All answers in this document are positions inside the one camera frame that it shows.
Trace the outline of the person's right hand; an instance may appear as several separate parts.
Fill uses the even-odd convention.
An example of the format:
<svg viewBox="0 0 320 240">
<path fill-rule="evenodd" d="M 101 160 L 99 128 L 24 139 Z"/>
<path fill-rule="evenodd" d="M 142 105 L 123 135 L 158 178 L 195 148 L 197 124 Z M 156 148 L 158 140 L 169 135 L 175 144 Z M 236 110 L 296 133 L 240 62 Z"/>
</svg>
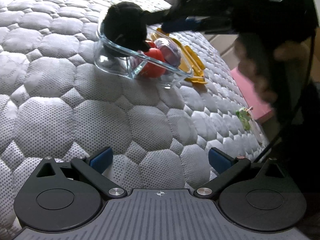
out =
<svg viewBox="0 0 320 240">
<path fill-rule="evenodd" d="M 262 52 L 261 45 L 246 43 L 242 37 L 234 42 L 239 72 L 251 83 L 258 98 L 277 107 L 281 103 L 296 105 L 307 75 L 309 47 L 286 42 L 273 54 Z"/>
</svg>

